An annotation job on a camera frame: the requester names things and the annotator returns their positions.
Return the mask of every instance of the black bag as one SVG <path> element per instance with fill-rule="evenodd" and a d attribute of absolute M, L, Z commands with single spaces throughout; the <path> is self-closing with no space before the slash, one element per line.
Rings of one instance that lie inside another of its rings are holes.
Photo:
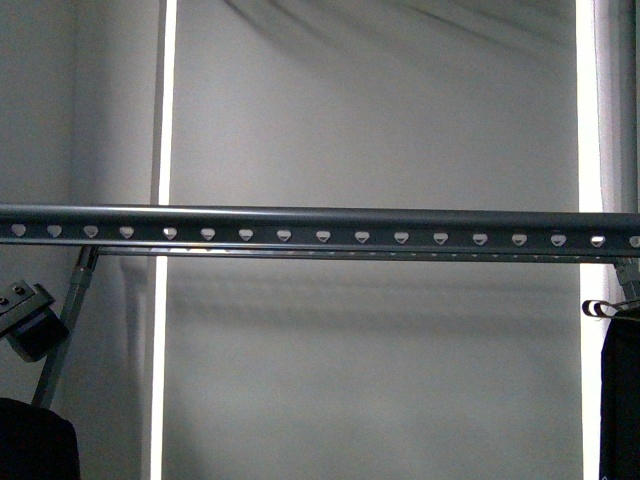
<path fill-rule="evenodd" d="M 600 479 L 640 478 L 640 310 L 618 312 L 602 348 Z"/>
<path fill-rule="evenodd" d="M 79 480 L 73 425 L 44 408 L 0 398 L 0 480 Z"/>

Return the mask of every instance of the diagonal support rod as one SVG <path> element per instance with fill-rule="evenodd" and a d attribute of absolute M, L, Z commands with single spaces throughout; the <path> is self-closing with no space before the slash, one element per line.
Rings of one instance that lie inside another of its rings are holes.
<path fill-rule="evenodd" d="M 69 350 L 71 337 L 80 314 L 86 291 L 91 285 L 91 278 L 98 261 L 98 247 L 82 247 L 80 255 L 71 274 L 69 291 L 62 308 L 60 320 L 69 330 L 69 337 L 47 356 L 40 380 L 36 387 L 31 404 L 36 407 L 50 408 L 55 395 L 58 380 L 62 373 L 64 360 Z"/>

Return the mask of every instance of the metal clip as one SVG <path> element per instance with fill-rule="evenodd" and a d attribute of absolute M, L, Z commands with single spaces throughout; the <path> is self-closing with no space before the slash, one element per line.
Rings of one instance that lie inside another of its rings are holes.
<path fill-rule="evenodd" d="M 640 299 L 638 300 L 630 300 L 626 302 L 620 303 L 609 303 L 605 300 L 585 300 L 582 303 L 582 313 L 584 313 L 587 317 L 591 318 L 610 318 L 616 320 L 631 320 L 633 322 L 640 322 L 640 317 L 630 317 L 626 315 L 618 315 L 620 312 L 625 312 L 628 310 L 632 310 L 640 306 Z M 610 308 L 615 310 L 615 313 L 609 315 L 605 313 L 603 308 Z"/>

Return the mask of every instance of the metal bracket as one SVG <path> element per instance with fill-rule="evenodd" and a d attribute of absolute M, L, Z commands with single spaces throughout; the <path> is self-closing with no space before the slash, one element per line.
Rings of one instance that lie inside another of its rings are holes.
<path fill-rule="evenodd" d="M 624 291 L 627 301 L 640 300 L 640 270 L 638 269 L 638 259 L 619 258 L 616 263 L 616 274 L 618 283 Z"/>
<path fill-rule="evenodd" d="M 98 247 L 82 247 L 78 261 L 71 274 L 69 291 L 62 308 L 60 320 L 69 330 L 69 337 L 57 349 L 47 356 L 36 392 L 31 404 L 36 407 L 50 408 L 55 394 L 64 360 L 69 350 L 73 329 L 75 328 L 82 307 L 84 296 L 98 261 Z"/>

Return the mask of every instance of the black object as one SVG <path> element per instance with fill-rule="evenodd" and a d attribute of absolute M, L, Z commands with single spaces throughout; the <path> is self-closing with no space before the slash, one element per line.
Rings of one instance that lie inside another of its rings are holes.
<path fill-rule="evenodd" d="M 42 285 L 20 281 L 0 290 L 0 338 L 27 362 L 37 362 L 69 336 L 49 308 L 54 299 Z"/>
<path fill-rule="evenodd" d="M 600 479 L 640 478 L 640 309 L 617 313 L 602 348 Z"/>
<path fill-rule="evenodd" d="M 79 480 L 73 425 L 50 410 L 0 398 L 0 479 Z"/>

